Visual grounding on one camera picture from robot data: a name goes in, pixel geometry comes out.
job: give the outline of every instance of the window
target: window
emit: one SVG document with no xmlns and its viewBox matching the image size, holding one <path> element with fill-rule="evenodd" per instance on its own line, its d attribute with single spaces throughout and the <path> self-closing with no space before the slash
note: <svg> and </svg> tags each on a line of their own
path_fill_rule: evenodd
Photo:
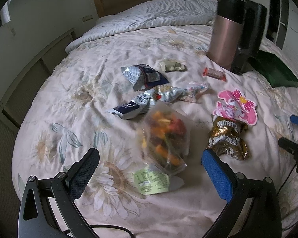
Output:
<svg viewBox="0 0 298 238">
<path fill-rule="evenodd" d="M 8 10 L 8 6 L 10 4 L 11 0 L 8 0 L 2 7 L 1 11 L 0 11 L 0 27 L 6 23 L 8 23 L 11 19 L 10 19 L 10 14 L 9 14 L 9 10 Z"/>
</svg>

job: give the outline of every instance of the electrical outlet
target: electrical outlet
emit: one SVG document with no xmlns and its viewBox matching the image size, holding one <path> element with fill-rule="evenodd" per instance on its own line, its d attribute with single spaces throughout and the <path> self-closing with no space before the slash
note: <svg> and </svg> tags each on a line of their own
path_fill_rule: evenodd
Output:
<svg viewBox="0 0 298 238">
<path fill-rule="evenodd" d="M 82 22 L 85 22 L 85 21 L 91 20 L 92 18 L 93 18 L 92 15 L 87 15 L 85 17 L 82 17 L 81 19 L 82 19 Z"/>
</svg>

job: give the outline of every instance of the black and rose gold appliance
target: black and rose gold appliance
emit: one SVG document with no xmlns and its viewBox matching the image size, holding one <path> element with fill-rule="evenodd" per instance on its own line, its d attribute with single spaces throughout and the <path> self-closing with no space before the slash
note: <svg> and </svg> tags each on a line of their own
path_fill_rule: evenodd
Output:
<svg viewBox="0 0 298 238">
<path fill-rule="evenodd" d="M 236 74 L 245 72 L 263 37 L 267 9 L 249 0 L 219 0 L 207 56 Z"/>
</svg>

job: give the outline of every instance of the white blanket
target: white blanket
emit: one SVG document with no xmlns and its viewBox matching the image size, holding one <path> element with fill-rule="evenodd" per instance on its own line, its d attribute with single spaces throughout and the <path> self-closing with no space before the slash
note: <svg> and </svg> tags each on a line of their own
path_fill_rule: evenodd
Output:
<svg viewBox="0 0 298 238">
<path fill-rule="evenodd" d="M 292 169 L 293 156 L 278 147 L 284 136 L 298 143 L 298 126 L 289 117 L 298 115 L 298 88 L 271 88 L 257 72 L 237 76 L 210 61 L 206 54 L 212 27 L 167 26 L 124 32 L 86 42 L 73 50 L 43 84 L 18 133 L 12 160 L 12 179 L 22 198 L 30 175 L 39 179 L 67 171 L 90 147 L 101 155 L 100 164 L 76 205 L 89 224 L 112 224 L 130 229 L 138 238 L 202 237 L 223 210 L 221 200 L 203 166 L 200 154 L 212 127 L 211 113 L 217 93 L 239 88 L 257 103 L 258 122 L 243 136 L 250 158 L 238 161 L 221 156 L 234 172 L 248 178 L 270 176 L 278 190 Z M 291 69 L 291 62 L 265 39 L 261 49 L 276 53 Z M 166 74 L 171 86 L 191 81 L 206 82 L 210 91 L 200 104 L 175 102 L 193 121 L 187 168 L 179 174 L 185 185 L 158 195 L 143 196 L 135 189 L 132 152 L 137 120 L 121 120 L 105 113 L 128 102 L 134 92 L 120 71 L 121 66 L 148 64 L 157 70 L 158 61 L 169 58 L 187 66 L 186 72 Z M 223 70 L 227 82 L 202 77 L 205 67 Z M 298 173 L 293 171 L 279 193 L 283 237 L 298 220 Z M 67 229 L 55 203 L 61 228 Z M 234 232 L 242 225 L 245 212 Z M 104 237 L 126 237 L 115 231 L 97 230 Z"/>
<path fill-rule="evenodd" d="M 69 53 L 84 42 L 137 29 L 175 25 L 212 25 L 216 0 L 154 0 L 144 2 L 116 15 L 105 16 L 96 26 L 66 47 Z"/>
</svg>

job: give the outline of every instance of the pink cartoon sticker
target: pink cartoon sticker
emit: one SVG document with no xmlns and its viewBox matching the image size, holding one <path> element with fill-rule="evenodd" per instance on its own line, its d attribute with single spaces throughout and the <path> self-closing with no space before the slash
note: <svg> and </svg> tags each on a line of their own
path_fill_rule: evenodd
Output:
<svg viewBox="0 0 298 238">
<path fill-rule="evenodd" d="M 218 93 L 218 98 L 224 99 L 226 105 L 221 102 L 216 103 L 214 115 L 222 116 L 229 119 L 237 119 L 249 125 L 257 123 L 257 113 L 255 107 L 257 104 L 245 98 L 244 94 L 235 89 L 233 92 L 224 90 Z"/>
</svg>

